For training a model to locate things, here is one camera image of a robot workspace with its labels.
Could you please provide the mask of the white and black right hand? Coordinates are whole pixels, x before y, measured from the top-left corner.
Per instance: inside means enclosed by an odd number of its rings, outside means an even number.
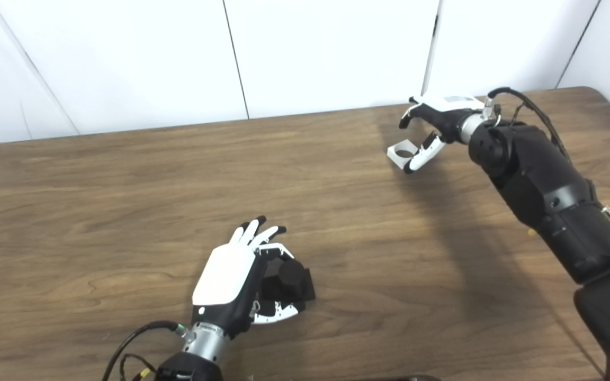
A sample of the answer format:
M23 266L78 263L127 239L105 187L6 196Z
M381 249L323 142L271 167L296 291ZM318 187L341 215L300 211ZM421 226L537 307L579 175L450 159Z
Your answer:
M427 138L411 150L410 158L395 161L405 173L411 174L432 160L446 145L455 142L468 144L479 125L490 119L491 107L466 95L410 97L412 103L399 120L398 127L406 129L411 120L421 119L434 127Z

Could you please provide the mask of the white and black left hand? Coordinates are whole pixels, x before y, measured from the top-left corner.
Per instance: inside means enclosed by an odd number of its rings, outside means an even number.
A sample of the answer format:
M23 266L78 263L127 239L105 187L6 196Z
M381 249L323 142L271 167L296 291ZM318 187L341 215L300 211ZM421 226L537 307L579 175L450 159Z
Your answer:
M316 297L310 270L264 231L266 217L244 222L214 248L193 291L193 325L212 325L234 340L254 324L272 324L301 313Z

